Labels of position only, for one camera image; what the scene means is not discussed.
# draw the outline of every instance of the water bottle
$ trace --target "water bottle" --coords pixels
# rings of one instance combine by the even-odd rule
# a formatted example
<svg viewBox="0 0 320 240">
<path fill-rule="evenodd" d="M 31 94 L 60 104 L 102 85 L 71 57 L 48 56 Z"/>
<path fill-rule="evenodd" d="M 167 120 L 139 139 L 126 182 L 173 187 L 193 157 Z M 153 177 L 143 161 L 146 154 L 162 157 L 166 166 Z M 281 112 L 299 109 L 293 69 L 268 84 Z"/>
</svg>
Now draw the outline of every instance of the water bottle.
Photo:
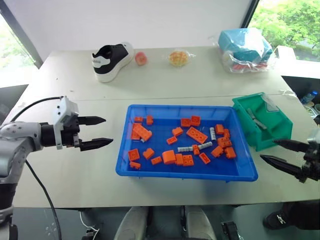
<svg viewBox="0 0 320 240">
<path fill-rule="evenodd" d="M 310 101 L 312 101 L 317 95 L 318 95 L 317 91 L 312 91 L 312 92 L 308 93 L 307 95 L 305 95 L 303 98 L 301 98 L 300 102 L 302 104 L 307 104 Z"/>
</svg>

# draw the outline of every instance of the green container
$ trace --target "green container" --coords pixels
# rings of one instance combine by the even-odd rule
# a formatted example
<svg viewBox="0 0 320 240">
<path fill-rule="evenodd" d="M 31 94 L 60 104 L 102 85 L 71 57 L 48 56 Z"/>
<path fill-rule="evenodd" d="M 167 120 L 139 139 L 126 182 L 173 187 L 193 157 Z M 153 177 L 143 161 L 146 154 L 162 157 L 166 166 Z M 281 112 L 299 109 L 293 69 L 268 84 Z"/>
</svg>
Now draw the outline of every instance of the green container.
<svg viewBox="0 0 320 240">
<path fill-rule="evenodd" d="M 275 146 L 275 139 L 291 139 L 293 127 L 293 123 L 279 108 L 278 111 L 268 111 L 263 95 L 265 93 L 260 92 L 232 99 L 245 138 L 256 151 Z M 247 112 L 248 109 L 251 109 L 255 118 L 263 123 L 266 129 L 254 122 Z"/>
</svg>

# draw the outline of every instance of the orange lego brick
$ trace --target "orange lego brick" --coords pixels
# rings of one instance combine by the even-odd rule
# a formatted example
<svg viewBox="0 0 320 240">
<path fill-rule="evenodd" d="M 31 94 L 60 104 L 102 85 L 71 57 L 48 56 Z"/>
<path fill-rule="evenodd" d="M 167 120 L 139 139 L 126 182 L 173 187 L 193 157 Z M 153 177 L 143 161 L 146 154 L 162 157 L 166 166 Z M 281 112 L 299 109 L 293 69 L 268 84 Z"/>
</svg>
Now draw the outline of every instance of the orange lego brick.
<svg viewBox="0 0 320 240">
<path fill-rule="evenodd" d="M 200 149 L 199 149 L 198 145 L 196 145 L 196 144 L 192 145 L 192 149 L 193 149 L 193 154 L 194 155 L 199 155 L 200 154 Z"/>
<path fill-rule="evenodd" d="M 151 115 L 146 116 L 146 124 L 152 125 L 154 123 L 154 118 Z"/>
<path fill-rule="evenodd" d="M 208 138 L 208 136 L 206 136 L 205 134 L 203 134 L 199 130 L 195 129 L 193 126 L 189 128 L 189 130 L 186 132 L 186 134 L 201 144 L 204 144 L 204 142 Z"/>
<path fill-rule="evenodd" d="M 138 162 L 134 162 L 134 161 L 131 161 L 130 162 L 130 167 L 133 168 L 133 169 L 140 169 L 141 168 L 141 164 L 138 163 Z"/>
<path fill-rule="evenodd" d="M 156 165 L 156 164 L 159 164 L 161 162 L 162 162 L 162 158 L 160 156 L 157 156 L 157 157 L 151 159 L 152 165 Z"/>
<path fill-rule="evenodd" d="M 192 155 L 183 155 L 183 166 L 189 167 L 195 165 Z"/>
<path fill-rule="evenodd" d="M 140 140 L 140 136 L 134 132 L 134 127 L 135 127 L 137 124 L 138 124 L 138 125 L 141 125 L 141 122 L 135 122 L 135 123 L 133 123 L 133 125 L 132 125 L 132 132 L 131 132 L 131 139 L 132 139 L 132 140 Z"/>
<path fill-rule="evenodd" d="M 179 135 L 181 135 L 182 133 L 183 133 L 184 131 L 182 130 L 182 128 L 181 127 L 176 127 L 176 128 L 174 128 L 174 129 L 172 129 L 172 134 L 173 134 L 173 136 L 175 136 L 175 137 L 178 137 Z"/>
<path fill-rule="evenodd" d="M 225 134 L 225 129 L 222 124 L 215 125 L 215 134 Z"/>
<path fill-rule="evenodd" d="M 175 160 L 175 164 L 177 164 L 178 166 L 182 166 L 184 164 L 184 158 L 181 153 L 177 153 L 175 155 Z"/>
<path fill-rule="evenodd" d="M 189 118 L 181 118 L 181 127 L 191 127 L 191 120 Z"/>
<path fill-rule="evenodd" d="M 136 116 L 136 117 L 134 118 L 134 121 L 135 121 L 135 122 L 140 122 L 140 123 L 142 123 L 142 122 L 144 121 L 144 118 L 143 118 L 142 116 Z"/>
<path fill-rule="evenodd" d="M 226 148 L 226 147 L 231 147 L 232 146 L 232 142 L 227 137 L 220 137 L 216 141 L 217 141 L 218 145 L 220 147 L 222 147 L 223 149 Z"/>
<path fill-rule="evenodd" d="M 211 162 L 210 158 L 204 152 L 202 152 L 199 157 L 201 158 L 202 162 L 204 162 L 204 164 L 208 164 Z"/>
<path fill-rule="evenodd" d="M 155 151 L 152 148 L 147 148 L 142 155 L 145 157 L 145 159 L 149 159 L 151 158 L 153 155 L 155 154 Z"/>
<path fill-rule="evenodd" d="M 199 116 L 191 116 L 191 126 L 200 126 L 201 118 Z"/>
<path fill-rule="evenodd" d="M 138 148 L 128 151 L 128 157 L 130 162 L 138 160 L 140 158 Z"/>
<path fill-rule="evenodd" d="M 169 145 L 171 145 L 171 144 L 176 143 L 177 141 L 178 141 L 178 139 L 177 139 L 175 136 L 173 136 L 173 137 L 168 138 L 168 139 L 166 140 L 166 143 L 169 144 Z"/>
<path fill-rule="evenodd" d="M 215 149 L 213 149 L 213 151 L 211 152 L 211 154 L 215 157 L 218 158 L 220 157 L 222 154 L 224 153 L 224 149 L 220 146 L 217 146 Z"/>
<path fill-rule="evenodd" d="M 223 131 L 224 131 L 224 135 L 223 135 L 223 137 L 224 137 L 224 138 L 228 138 L 228 139 L 229 139 L 229 138 L 230 138 L 230 132 L 229 132 L 229 129 L 225 128 Z"/>
<path fill-rule="evenodd" d="M 225 156 L 228 158 L 228 159 L 234 159 L 234 158 L 236 158 L 236 153 L 235 153 L 235 150 L 234 150 L 234 148 L 232 147 L 232 146 L 230 146 L 230 147 L 227 147 L 225 150 L 224 150 L 224 152 L 225 152 Z"/>
<path fill-rule="evenodd" d="M 162 153 L 162 158 L 164 164 L 174 164 L 176 162 L 176 155 L 173 150 L 164 151 Z"/>
<path fill-rule="evenodd" d="M 138 134 L 145 142 L 152 136 L 152 132 L 145 129 L 142 125 L 135 125 L 133 131 Z"/>
</svg>

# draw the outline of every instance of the table surface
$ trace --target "table surface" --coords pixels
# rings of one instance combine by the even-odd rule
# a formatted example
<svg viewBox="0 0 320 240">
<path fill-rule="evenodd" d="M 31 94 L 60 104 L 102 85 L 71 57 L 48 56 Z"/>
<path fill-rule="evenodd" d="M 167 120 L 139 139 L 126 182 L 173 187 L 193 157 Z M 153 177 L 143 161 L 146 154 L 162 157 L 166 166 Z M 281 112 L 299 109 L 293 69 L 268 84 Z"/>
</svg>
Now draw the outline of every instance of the table surface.
<svg viewBox="0 0 320 240">
<path fill-rule="evenodd" d="M 303 154 L 279 146 L 256 152 L 250 147 L 258 180 L 229 182 L 202 179 L 126 177 L 115 172 L 127 108 L 131 104 L 232 106 L 237 96 L 266 92 L 292 120 L 292 139 L 305 142 L 316 124 L 299 100 L 281 95 L 290 90 L 276 71 L 231 74 L 223 70 L 217 49 L 193 47 L 196 57 L 182 68 L 165 59 L 171 49 L 143 49 L 148 64 L 125 66 L 111 83 L 95 80 L 92 51 L 54 52 L 45 61 L 8 119 L 35 100 L 67 95 L 78 104 L 81 116 L 100 116 L 107 122 L 83 126 L 83 140 L 114 138 L 103 148 L 80 152 L 77 148 L 44 148 L 31 153 L 30 164 L 46 186 L 57 208 L 256 204 L 320 198 L 319 182 L 300 183 L 265 163 L 259 154 L 275 155 L 300 166 Z M 51 122 L 55 101 L 40 103 L 18 120 Z M 46 197 L 28 169 L 17 187 L 16 207 L 48 207 Z"/>
</svg>

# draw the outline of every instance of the white wall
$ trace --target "white wall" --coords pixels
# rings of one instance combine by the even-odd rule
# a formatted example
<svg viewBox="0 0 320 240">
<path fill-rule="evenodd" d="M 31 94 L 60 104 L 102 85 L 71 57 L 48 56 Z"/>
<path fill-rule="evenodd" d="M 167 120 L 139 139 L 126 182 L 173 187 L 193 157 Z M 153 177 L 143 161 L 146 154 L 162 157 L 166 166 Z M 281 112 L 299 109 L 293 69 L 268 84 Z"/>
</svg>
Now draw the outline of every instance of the white wall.
<svg viewBox="0 0 320 240">
<path fill-rule="evenodd" d="M 5 0 L 41 58 L 53 50 L 209 45 L 239 28 L 251 0 Z"/>
</svg>

